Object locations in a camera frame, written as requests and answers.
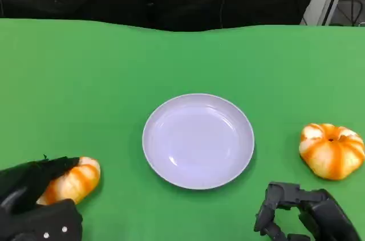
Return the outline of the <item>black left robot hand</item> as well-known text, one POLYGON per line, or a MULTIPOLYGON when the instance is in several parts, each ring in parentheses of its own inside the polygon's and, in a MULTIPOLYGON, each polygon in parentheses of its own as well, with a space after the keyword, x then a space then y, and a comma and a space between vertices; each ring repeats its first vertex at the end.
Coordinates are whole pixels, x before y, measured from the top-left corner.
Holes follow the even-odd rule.
POLYGON ((36 208, 37 200, 51 181, 78 163, 78 157, 45 158, 1 170, 1 207, 10 214, 21 214, 36 208))

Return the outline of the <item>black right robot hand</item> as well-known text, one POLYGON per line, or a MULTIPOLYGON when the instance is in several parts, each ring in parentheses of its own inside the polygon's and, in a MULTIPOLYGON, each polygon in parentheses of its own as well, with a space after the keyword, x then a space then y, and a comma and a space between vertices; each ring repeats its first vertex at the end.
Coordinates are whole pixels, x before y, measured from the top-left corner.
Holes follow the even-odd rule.
POLYGON ((298 208, 299 220, 314 240, 361 240, 339 203, 325 189, 303 190, 299 184, 271 182, 256 215, 254 231, 271 240, 310 240, 304 234, 285 234, 274 221, 277 209, 298 208))

